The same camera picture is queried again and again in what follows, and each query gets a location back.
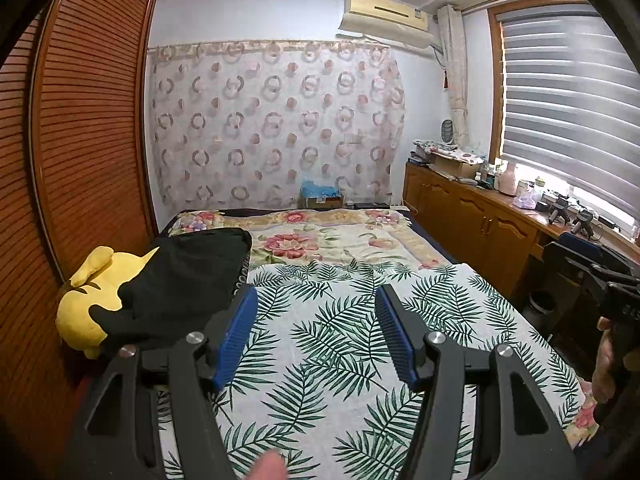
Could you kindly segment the person's right hand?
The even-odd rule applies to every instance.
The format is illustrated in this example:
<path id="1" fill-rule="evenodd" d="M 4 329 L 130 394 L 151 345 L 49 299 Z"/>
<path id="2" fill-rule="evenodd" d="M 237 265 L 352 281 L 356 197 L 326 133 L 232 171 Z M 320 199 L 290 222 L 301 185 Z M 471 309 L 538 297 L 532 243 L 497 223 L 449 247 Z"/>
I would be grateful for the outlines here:
<path id="1" fill-rule="evenodd" d="M 615 393 L 615 380 L 611 375 L 618 361 L 614 351 L 614 323 L 608 318 L 599 318 L 598 330 L 602 333 L 599 344 L 596 367 L 592 374 L 592 394 L 600 404 L 608 403 Z"/>

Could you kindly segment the person's left hand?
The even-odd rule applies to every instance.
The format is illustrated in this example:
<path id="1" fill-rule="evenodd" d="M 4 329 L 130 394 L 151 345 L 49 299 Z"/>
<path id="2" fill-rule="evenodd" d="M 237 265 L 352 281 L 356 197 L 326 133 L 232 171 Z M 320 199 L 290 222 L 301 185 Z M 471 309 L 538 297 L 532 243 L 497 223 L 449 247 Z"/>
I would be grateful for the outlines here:
<path id="1" fill-rule="evenodd" d="M 280 453 L 271 450 L 256 460 L 245 480 L 286 480 L 288 470 Z"/>

